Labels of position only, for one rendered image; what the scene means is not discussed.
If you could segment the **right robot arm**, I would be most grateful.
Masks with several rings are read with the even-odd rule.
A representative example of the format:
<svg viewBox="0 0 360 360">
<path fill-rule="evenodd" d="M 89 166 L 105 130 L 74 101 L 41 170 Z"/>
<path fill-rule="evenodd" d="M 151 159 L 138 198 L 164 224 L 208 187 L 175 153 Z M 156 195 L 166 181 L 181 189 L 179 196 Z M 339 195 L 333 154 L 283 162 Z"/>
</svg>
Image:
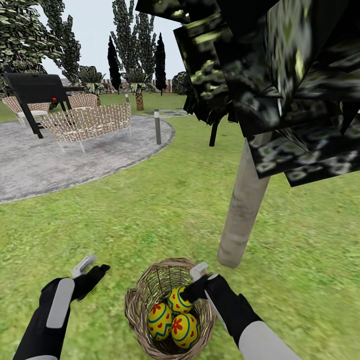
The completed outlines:
<svg viewBox="0 0 360 360">
<path fill-rule="evenodd" d="M 193 283 L 179 293 L 184 302 L 208 300 L 244 360 L 302 360 L 254 313 L 241 293 L 236 295 L 229 288 L 219 273 L 201 276 L 208 267 L 203 261 L 190 270 Z"/>
</svg>

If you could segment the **wicker basket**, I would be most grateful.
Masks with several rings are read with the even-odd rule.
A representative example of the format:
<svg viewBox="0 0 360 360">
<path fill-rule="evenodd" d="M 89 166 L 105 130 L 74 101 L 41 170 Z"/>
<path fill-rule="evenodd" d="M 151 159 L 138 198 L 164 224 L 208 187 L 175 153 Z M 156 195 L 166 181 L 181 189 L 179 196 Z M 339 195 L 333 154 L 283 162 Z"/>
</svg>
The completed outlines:
<svg viewBox="0 0 360 360">
<path fill-rule="evenodd" d="M 197 265 L 188 258 L 167 258 L 149 266 L 135 288 L 130 288 L 126 292 L 124 316 L 134 330 L 137 342 L 148 356 L 156 360 L 192 360 L 208 345 L 213 336 L 217 314 L 205 298 L 198 298 L 193 303 L 189 303 L 193 304 L 192 308 L 189 312 L 184 312 L 193 313 L 199 324 L 199 337 L 191 348 L 182 349 L 169 337 L 160 340 L 161 346 L 159 346 L 149 331 L 151 308 L 156 303 L 167 303 L 168 295 L 174 287 L 181 286 L 185 289 L 192 284 L 193 278 L 188 272 Z M 202 271 L 200 275 L 213 276 L 214 273 Z M 152 281 L 155 278 L 156 281 Z"/>
</svg>

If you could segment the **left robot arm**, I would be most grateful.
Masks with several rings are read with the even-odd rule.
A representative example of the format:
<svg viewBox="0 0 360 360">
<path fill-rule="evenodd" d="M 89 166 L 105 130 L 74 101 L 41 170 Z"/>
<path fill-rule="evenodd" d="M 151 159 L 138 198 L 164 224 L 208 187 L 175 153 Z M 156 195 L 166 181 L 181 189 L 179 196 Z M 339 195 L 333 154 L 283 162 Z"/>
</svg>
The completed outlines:
<svg viewBox="0 0 360 360">
<path fill-rule="evenodd" d="M 110 269 L 107 264 L 85 270 L 97 258 L 86 255 L 72 270 L 73 278 L 63 277 L 42 290 L 13 360 L 59 360 L 69 322 L 71 301 L 83 298 Z"/>
</svg>

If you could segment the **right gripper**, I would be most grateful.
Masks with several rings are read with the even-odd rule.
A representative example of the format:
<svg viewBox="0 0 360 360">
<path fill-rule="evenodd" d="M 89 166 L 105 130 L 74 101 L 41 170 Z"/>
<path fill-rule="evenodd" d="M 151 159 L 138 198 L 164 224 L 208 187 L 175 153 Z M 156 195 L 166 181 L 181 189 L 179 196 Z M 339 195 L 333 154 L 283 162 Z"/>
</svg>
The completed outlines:
<svg viewBox="0 0 360 360">
<path fill-rule="evenodd" d="M 193 303 L 195 302 L 197 299 L 204 299 L 204 296 L 201 295 L 200 292 L 200 283 L 206 279 L 207 277 L 209 277 L 209 275 L 205 274 L 203 276 L 201 276 L 200 279 L 198 279 L 196 282 L 191 283 L 190 285 L 188 285 L 183 292 L 180 292 L 179 295 L 182 298 L 182 300 L 185 302 L 186 300 L 188 300 L 189 303 Z"/>
</svg>

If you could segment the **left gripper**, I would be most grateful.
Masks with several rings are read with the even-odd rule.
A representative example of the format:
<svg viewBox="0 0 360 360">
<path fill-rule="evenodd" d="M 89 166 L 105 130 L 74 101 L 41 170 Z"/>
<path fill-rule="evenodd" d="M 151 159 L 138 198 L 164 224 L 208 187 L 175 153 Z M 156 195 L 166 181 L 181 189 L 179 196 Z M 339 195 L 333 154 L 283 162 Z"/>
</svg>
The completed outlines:
<svg viewBox="0 0 360 360">
<path fill-rule="evenodd" d="M 79 276 L 85 280 L 85 291 L 81 294 L 81 298 L 97 285 L 109 269 L 110 266 L 103 263 L 101 266 L 95 265 L 89 272 Z"/>
</svg>

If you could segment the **easter egg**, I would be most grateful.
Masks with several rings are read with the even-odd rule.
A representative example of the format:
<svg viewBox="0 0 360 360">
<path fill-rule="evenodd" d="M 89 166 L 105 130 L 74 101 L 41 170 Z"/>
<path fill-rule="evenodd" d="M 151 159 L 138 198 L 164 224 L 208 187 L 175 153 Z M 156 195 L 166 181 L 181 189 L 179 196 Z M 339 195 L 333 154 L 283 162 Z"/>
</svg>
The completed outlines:
<svg viewBox="0 0 360 360">
<path fill-rule="evenodd" d="M 169 337 L 174 319 L 175 315 L 167 303 L 156 303 L 148 316 L 148 329 L 151 336 L 157 342 Z"/>
<path fill-rule="evenodd" d="M 181 313 L 175 316 L 171 326 L 171 340 L 181 349 L 193 347 L 200 334 L 200 326 L 194 314 Z"/>
<path fill-rule="evenodd" d="M 175 316 L 189 312 L 193 304 L 189 304 L 189 301 L 183 301 L 180 293 L 184 291 L 184 287 L 174 287 L 168 295 L 167 305 L 170 307 Z"/>
</svg>

